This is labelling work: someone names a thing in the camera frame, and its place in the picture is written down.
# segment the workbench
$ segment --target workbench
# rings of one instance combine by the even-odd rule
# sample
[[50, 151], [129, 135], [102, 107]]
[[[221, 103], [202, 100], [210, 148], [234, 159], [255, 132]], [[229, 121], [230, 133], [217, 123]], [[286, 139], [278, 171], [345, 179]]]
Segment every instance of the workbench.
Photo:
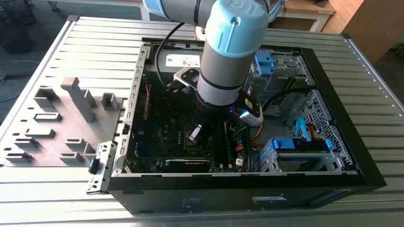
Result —
[[[54, 77], [78, 77], [79, 87], [89, 89], [93, 96], [106, 90], [117, 97], [127, 98], [141, 38], [165, 37], [174, 25], [170, 22], [69, 17], [0, 127], [0, 147], [6, 143], [3, 137], [19, 123], [34, 89], [53, 86]], [[186, 25], [171, 37], [193, 38], [194, 28]], [[383, 176], [385, 187], [315, 210], [131, 215], [110, 195], [85, 195], [86, 167], [0, 167], [0, 222], [50, 223], [53, 226], [73, 223], [133, 226], [133, 222], [141, 222], [141, 226], [177, 226], [169, 221], [182, 221], [181, 226], [194, 226], [197, 220], [206, 226], [402, 226], [401, 103], [350, 39], [338, 34], [267, 29], [263, 44], [314, 50]]]

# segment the motherboard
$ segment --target motherboard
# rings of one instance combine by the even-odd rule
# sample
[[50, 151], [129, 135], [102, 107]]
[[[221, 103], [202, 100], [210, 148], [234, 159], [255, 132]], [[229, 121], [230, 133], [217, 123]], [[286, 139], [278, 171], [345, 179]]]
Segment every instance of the motherboard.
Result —
[[229, 113], [207, 142], [193, 145], [186, 132], [197, 120], [193, 98], [185, 93], [161, 93], [149, 84], [139, 90], [126, 166], [134, 173], [234, 172], [238, 119]]

